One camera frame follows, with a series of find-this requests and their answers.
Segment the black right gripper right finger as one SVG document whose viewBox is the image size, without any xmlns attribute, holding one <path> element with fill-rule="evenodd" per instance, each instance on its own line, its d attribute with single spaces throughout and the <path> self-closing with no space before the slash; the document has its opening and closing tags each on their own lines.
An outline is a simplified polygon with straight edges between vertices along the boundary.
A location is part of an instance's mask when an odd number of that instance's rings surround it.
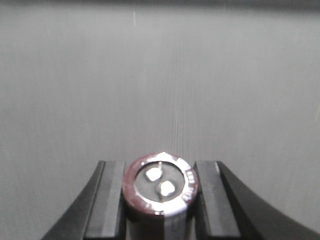
<svg viewBox="0 0 320 240">
<path fill-rule="evenodd" d="M 221 161 L 197 161 L 198 240 L 318 240 L 319 233 L 263 200 Z"/>
</svg>

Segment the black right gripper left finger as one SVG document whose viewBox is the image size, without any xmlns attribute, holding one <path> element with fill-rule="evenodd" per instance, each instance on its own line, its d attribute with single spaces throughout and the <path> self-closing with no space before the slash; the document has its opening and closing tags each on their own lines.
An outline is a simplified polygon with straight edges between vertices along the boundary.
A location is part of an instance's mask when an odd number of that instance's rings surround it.
<svg viewBox="0 0 320 240">
<path fill-rule="evenodd" d="M 124 171 L 122 161 L 99 161 L 83 190 L 43 239 L 124 240 Z"/>
</svg>

